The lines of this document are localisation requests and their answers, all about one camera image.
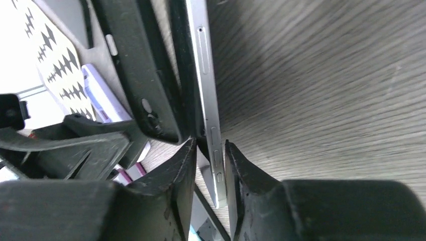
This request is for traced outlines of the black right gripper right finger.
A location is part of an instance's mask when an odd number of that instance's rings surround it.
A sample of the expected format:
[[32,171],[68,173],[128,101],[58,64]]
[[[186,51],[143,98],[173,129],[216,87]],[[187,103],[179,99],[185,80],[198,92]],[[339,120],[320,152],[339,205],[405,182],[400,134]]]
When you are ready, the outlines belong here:
[[425,240],[425,209],[390,180],[279,181],[225,143],[232,240]]

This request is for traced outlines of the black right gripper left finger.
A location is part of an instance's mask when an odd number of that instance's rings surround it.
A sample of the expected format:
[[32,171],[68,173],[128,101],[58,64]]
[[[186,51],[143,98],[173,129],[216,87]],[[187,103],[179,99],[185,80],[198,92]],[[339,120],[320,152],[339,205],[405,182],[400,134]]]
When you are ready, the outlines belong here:
[[187,240],[196,140],[129,185],[16,180],[1,184],[1,240]]

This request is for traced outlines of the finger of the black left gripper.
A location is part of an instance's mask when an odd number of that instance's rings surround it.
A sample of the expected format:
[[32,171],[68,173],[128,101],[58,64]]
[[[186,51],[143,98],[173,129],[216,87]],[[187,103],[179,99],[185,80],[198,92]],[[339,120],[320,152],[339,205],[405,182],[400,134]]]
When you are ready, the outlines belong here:
[[22,179],[106,180],[129,145],[120,132],[45,140],[1,129],[1,159]]
[[125,169],[136,164],[148,142],[148,138],[140,131],[134,120],[102,124],[78,114],[71,114],[65,116],[63,123],[80,137],[123,132],[131,143],[128,151],[119,161]]

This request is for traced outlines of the lilac cased phone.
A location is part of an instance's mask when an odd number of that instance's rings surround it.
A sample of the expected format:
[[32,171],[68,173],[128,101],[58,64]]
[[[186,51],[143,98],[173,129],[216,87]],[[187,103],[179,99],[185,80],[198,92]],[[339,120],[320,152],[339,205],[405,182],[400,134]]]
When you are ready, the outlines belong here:
[[89,98],[101,122],[109,127],[126,128],[131,136],[133,144],[129,148],[130,156],[125,158],[121,166],[128,168],[140,163],[151,148],[148,138],[142,134],[135,120],[111,91],[95,66],[85,64],[81,67],[81,71],[84,78],[84,93]]

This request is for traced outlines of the black phone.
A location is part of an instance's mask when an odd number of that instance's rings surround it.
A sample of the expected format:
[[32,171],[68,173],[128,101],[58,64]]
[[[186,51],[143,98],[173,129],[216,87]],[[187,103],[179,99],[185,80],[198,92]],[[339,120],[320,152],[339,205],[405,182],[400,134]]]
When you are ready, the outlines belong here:
[[112,35],[119,81],[140,130],[180,145],[188,138],[185,112],[150,1],[93,1],[104,34]]

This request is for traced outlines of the silver edged phone from case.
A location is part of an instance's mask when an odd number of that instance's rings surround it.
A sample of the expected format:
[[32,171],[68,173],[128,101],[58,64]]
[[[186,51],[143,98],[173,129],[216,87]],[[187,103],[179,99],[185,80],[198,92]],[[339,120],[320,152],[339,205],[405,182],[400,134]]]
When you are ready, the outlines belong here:
[[203,157],[198,167],[215,208],[227,206],[214,62],[206,1],[169,1],[171,34],[190,135]]

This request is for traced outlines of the light blue cased phone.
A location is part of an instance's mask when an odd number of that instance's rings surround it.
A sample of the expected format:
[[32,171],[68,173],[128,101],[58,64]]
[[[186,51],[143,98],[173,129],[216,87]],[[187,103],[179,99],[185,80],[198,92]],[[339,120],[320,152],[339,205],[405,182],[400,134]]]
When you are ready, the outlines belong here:
[[230,241],[231,238],[195,185],[188,240]]

